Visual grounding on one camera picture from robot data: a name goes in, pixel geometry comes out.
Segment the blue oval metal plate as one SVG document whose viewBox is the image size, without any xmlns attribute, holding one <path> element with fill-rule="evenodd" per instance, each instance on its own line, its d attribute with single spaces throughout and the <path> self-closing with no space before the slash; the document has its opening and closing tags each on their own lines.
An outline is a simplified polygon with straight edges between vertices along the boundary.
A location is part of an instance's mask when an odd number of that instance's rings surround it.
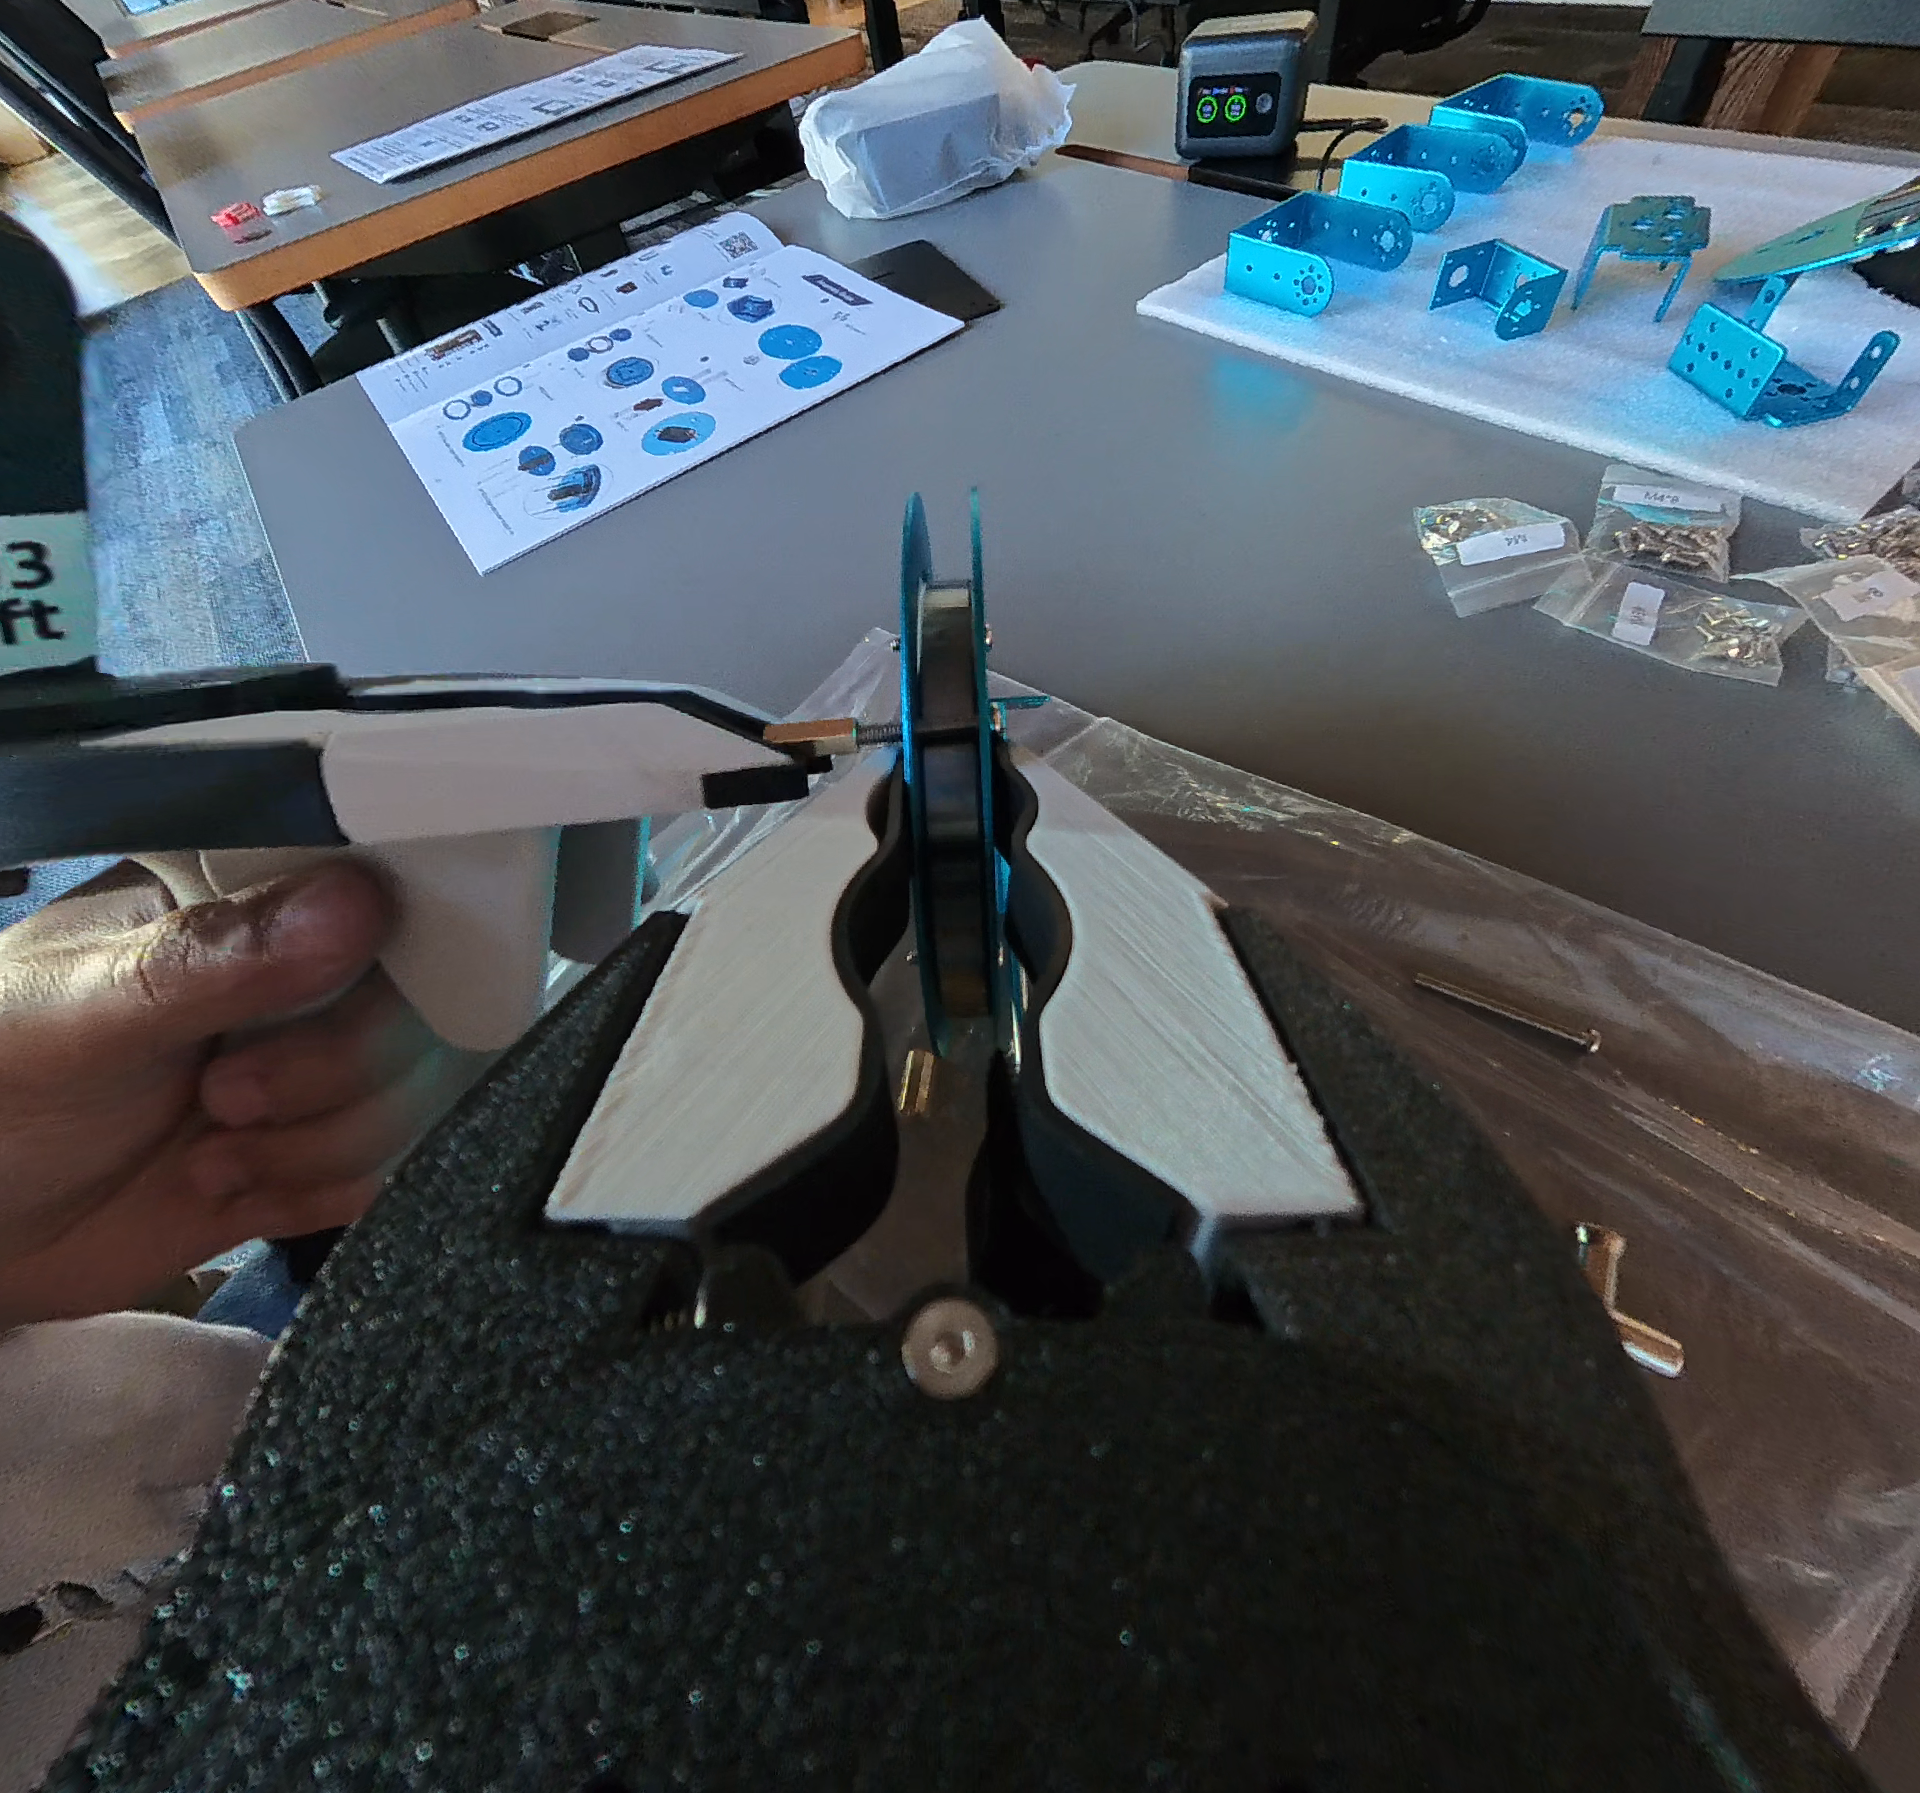
<svg viewBox="0 0 1920 1793">
<path fill-rule="evenodd" d="M 1837 214 L 1801 222 L 1714 273 L 1723 286 L 1794 281 L 1810 271 L 1839 268 L 1919 243 L 1919 180 L 1861 199 Z"/>
</svg>

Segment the dark device with green display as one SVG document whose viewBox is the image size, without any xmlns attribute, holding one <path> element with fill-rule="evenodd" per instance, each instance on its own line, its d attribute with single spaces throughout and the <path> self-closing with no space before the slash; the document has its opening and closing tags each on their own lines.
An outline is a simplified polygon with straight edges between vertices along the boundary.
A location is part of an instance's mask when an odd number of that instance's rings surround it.
<svg viewBox="0 0 1920 1793">
<path fill-rule="evenodd" d="M 1307 107 L 1313 11 L 1212 19 L 1179 55 L 1174 148 L 1180 160 L 1289 160 Z"/>
</svg>

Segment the white foam sheet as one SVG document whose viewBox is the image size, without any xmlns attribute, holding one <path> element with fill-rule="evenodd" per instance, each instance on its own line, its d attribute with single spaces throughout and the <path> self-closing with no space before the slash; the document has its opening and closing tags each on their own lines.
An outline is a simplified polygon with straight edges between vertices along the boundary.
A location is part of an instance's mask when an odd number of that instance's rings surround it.
<svg viewBox="0 0 1920 1793">
<path fill-rule="evenodd" d="M 1666 135 L 1597 135 L 1571 150 L 1531 148 L 1498 194 L 1464 194 L 1444 228 L 1415 237 L 1403 268 L 1334 267 L 1333 302 L 1315 319 L 1228 295 L 1227 261 L 1147 293 L 1138 312 L 1617 461 L 1734 486 L 1792 512 L 1851 518 L 1916 461 L 1914 310 L 1847 271 L 1812 273 L 1786 297 L 1768 330 L 1818 381 L 1844 376 L 1875 332 L 1901 336 L 1885 375 L 1850 414 L 1807 428 L 1738 420 L 1666 362 L 1694 310 L 1714 293 L 1712 274 L 1723 264 L 1914 172 L 1916 164 L 1897 156 L 1839 160 Z M 1614 257 L 1600 264 L 1578 308 L 1562 295 L 1549 329 L 1524 341 L 1501 341 L 1495 312 L 1478 302 L 1429 312 L 1451 250 L 1505 239 L 1575 276 L 1602 209 L 1650 194 L 1692 195 L 1711 209 L 1708 245 L 1668 319 L 1655 321 L 1664 289 L 1656 271 Z"/>
</svg>

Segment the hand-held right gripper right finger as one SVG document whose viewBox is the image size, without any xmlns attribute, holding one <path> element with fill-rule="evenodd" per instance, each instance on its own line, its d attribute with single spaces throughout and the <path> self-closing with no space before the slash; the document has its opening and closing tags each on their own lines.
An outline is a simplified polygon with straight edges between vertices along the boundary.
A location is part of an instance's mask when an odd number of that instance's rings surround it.
<svg viewBox="0 0 1920 1793">
<path fill-rule="evenodd" d="M 1224 1234 L 1359 1224 L 1333 1140 L 1224 909 L 1051 767 L 995 749 L 978 863 L 995 1022 L 974 1279 L 1101 1292 Z"/>
</svg>

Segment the person's left hand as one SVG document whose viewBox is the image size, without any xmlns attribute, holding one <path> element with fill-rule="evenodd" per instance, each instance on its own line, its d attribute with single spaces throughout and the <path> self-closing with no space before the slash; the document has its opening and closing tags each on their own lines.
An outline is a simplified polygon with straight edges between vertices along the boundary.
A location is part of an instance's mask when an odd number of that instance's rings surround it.
<svg viewBox="0 0 1920 1793">
<path fill-rule="evenodd" d="M 367 1207 L 484 1067 L 376 966 L 389 923 L 352 863 L 187 909 L 122 864 L 4 932 L 7 1329 Z"/>
</svg>

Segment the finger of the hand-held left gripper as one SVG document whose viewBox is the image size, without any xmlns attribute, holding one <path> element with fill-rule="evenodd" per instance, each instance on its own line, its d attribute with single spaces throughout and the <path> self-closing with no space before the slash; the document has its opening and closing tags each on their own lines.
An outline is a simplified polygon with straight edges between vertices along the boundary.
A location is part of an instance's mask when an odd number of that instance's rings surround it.
<svg viewBox="0 0 1920 1793">
<path fill-rule="evenodd" d="M 348 710 L 405 715 L 461 708 L 553 710 L 592 704 L 658 704 L 774 750 L 774 720 L 700 687 L 588 675 L 397 675 L 341 679 Z"/>
<path fill-rule="evenodd" d="M 658 704 L 275 712 L 83 743 L 124 852 L 376 847 L 774 805 L 807 767 Z"/>
</svg>

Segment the pile of small screw bags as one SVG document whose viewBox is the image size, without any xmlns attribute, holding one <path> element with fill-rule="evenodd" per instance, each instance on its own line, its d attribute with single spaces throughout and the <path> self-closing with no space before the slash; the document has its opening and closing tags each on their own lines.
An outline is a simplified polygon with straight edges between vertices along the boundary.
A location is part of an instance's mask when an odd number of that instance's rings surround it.
<svg viewBox="0 0 1920 1793">
<path fill-rule="evenodd" d="M 1828 678 L 1919 725 L 1919 513 L 1878 509 L 1800 532 L 1801 563 L 1734 570 L 1743 497 L 1613 463 L 1578 532 L 1512 498 L 1427 505 L 1415 536 L 1457 615 L 1533 605 L 1588 638 L 1673 669 L 1775 688 L 1810 626 Z"/>
</svg>

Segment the black flat plate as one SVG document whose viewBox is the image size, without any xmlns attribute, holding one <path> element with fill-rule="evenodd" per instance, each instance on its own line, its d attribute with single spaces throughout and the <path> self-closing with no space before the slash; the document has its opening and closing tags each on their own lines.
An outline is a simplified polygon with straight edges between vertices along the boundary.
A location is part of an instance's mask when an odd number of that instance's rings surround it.
<svg viewBox="0 0 1920 1793">
<path fill-rule="evenodd" d="M 853 264 L 853 271 L 887 293 L 961 323 L 995 316 L 1002 308 L 994 293 L 932 242 L 891 245 Z"/>
</svg>

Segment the large clear plastic bag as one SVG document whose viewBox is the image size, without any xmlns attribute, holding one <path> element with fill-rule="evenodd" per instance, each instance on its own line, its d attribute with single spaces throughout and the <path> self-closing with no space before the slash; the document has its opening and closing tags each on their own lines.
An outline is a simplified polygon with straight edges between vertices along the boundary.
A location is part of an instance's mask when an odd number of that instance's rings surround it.
<svg viewBox="0 0 1920 1793">
<path fill-rule="evenodd" d="M 643 1781 L 1837 1790 L 1916 1694 L 1916 1042 L 1047 708 L 1238 899 L 1357 1230 L 660 1369 Z"/>
</svg>

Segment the teal multi-hole metal bracket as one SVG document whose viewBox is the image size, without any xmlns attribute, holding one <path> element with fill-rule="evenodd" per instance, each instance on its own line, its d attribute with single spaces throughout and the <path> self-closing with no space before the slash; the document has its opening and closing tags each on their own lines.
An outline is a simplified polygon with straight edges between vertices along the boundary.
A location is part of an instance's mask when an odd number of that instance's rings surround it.
<svg viewBox="0 0 1920 1793">
<path fill-rule="evenodd" d="M 1638 195 L 1607 207 L 1578 273 L 1573 310 L 1585 297 L 1600 261 L 1614 253 L 1624 264 L 1656 264 L 1671 273 L 1666 293 L 1655 312 L 1656 323 L 1664 321 L 1694 255 L 1708 245 L 1711 222 L 1711 209 L 1690 195 Z"/>
</svg>

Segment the blue U-shaped servo bracket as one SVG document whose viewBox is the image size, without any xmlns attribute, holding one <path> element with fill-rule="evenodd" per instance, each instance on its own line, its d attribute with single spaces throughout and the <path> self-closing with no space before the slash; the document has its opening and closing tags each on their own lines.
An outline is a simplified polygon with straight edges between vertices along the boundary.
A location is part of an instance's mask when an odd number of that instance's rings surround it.
<svg viewBox="0 0 1920 1793">
<path fill-rule="evenodd" d="M 1496 134 L 1526 153 L 1531 144 L 1579 145 L 1600 119 L 1600 93 L 1585 83 L 1507 74 L 1439 100 L 1427 126 Z"/>
<path fill-rule="evenodd" d="M 1224 291 L 1315 319 L 1333 302 L 1333 264 L 1395 271 L 1414 243 L 1404 212 L 1333 194 L 1296 192 L 1228 237 Z"/>
<path fill-rule="evenodd" d="M 1342 160 L 1336 192 L 1399 212 L 1424 235 L 1453 218 L 1458 192 L 1495 194 L 1520 168 L 1526 135 L 1493 127 L 1403 126 Z"/>
</svg>

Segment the small blue angle bracket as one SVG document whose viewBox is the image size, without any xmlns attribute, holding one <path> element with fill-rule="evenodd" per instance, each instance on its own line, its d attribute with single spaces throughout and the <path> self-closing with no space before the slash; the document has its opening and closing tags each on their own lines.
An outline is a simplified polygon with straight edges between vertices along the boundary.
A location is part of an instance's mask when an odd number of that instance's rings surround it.
<svg viewBox="0 0 1920 1793">
<path fill-rule="evenodd" d="M 1566 268 L 1511 242 L 1479 242 L 1444 257 L 1427 310 L 1479 302 L 1495 310 L 1496 339 L 1522 341 L 1549 326 L 1566 276 Z"/>
</svg>

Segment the white wrapped grey bundle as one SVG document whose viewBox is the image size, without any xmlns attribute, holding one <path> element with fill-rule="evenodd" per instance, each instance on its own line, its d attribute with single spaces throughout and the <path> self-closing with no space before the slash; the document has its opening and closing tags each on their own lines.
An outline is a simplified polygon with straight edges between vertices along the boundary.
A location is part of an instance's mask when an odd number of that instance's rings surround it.
<svg viewBox="0 0 1920 1793">
<path fill-rule="evenodd" d="M 922 214 L 995 187 L 1058 148 L 1072 87 L 1028 67 L 981 19 L 942 29 L 922 52 L 808 102 L 808 175 L 845 218 Z"/>
</svg>

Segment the blue round turntable base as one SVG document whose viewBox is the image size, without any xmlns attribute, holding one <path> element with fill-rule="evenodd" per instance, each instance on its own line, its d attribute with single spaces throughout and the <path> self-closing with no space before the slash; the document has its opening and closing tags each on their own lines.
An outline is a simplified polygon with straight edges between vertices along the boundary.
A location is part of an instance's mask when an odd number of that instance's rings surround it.
<svg viewBox="0 0 1920 1793">
<path fill-rule="evenodd" d="M 1007 708 L 989 696 L 981 513 L 971 516 L 966 580 L 933 571 L 925 501 L 910 494 L 899 549 L 899 774 L 910 836 L 910 902 L 932 1048 L 989 1019 L 1019 1059 L 1021 969 L 1006 944 L 1010 867 L 995 841 L 995 758 Z"/>
</svg>

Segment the black office chair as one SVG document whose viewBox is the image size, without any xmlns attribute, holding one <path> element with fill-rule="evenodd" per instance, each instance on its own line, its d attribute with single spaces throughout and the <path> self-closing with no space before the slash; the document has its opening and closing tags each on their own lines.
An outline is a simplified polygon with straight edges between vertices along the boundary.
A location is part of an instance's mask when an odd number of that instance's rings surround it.
<svg viewBox="0 0 1920 1793">
<path fill-rule="evenodd" d="M 62 0 L 2 0 L 2 100 L 65 159 L 179 245 L 146 159 L 109 107 L 103 37 Z"/>
</svg>

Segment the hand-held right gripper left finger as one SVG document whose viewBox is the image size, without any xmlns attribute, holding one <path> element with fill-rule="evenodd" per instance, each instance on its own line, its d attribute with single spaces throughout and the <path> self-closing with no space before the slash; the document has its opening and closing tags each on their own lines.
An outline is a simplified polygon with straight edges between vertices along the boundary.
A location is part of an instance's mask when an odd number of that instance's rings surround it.
<svg viewBox="0 0 1920 1793">
<path fill-rule="evenodd" d="M 897 948 L 897 757 L 873 754 L 697 902 L 545 1218 L 761 1246 L 796 1283 L 835 1261 L 897 1172 L 870 995 Z"/>
</svg>

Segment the printed paper sheet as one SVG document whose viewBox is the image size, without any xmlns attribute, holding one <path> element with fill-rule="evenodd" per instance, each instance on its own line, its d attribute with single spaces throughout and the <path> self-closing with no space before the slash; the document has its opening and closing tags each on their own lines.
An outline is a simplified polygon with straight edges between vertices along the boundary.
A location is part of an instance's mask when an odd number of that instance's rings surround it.
<svg viewBox="0 0 1920 1793">
<path fill-rule="evenodd" d="M 333 160 L 385 187 L 733 60 L 731 52 L 673 46 L 597 55 L 558 75 L 506 87 L 333 153 Z"/>
</svg>

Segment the wide blue perforated bracket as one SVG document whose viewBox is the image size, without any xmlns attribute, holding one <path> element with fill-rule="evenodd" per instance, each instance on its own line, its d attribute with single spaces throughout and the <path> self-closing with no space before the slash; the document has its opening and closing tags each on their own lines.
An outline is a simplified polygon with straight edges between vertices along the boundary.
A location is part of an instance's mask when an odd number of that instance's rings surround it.
<svg viewBox="0 0 1920 1793">
<path fill-rule="evenodd" d="M 1783 273 L 1762 281 L 1743 316 L 1701 303 L 1684 329 L 1668 369 L 1735 417 L 1772 428 L 1810 427 L 1851 412 L 1885 370 L 1900 336 L 1875 335 L 1839 382 L 1816 381 L 1790 362 L 1780 341 L 1764 335 L 1764 324 L 1797 278 L 1797 273 Z"/>
</svg>

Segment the long silver bolt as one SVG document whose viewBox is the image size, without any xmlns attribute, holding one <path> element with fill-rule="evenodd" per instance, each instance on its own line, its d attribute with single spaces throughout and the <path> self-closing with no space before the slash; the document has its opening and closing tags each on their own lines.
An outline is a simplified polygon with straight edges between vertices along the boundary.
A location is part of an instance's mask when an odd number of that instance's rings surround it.
<svg viewBox="0 0 1920 1793">
<path fill-rule="evenodd" d="M 1524 1030 L 1558 1044 L 1575 1054 L 1591 1056 L 1600 1052 L 1600 1032 L 1591 1025 L 1549 1016 L 1518 1004 L 1505 994 L 1458 986 L 1451 978 L 1426 970 L 1415 970 L 1412 975 L 1412 983 L 1419 992 L 1429 992 L 1442 999 L 1448 999 L 1453 1006 L 1475 1013 L 1479 1016 L 1493 1016 L 1512 1027 L 1522 1027 Z"/>
</svg>

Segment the open instruction booklet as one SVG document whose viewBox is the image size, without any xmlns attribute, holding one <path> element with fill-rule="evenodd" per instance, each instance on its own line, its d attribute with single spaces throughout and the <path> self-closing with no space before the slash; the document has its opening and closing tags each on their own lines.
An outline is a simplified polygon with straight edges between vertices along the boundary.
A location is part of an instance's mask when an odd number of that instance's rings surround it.
<svg viewBox="0 0 1920 1793">
<path fill-rule="evenodd" d="M 723 214 L 359 385 L 468 560 L 493 571 L 959 330 Z"/>
</svg>

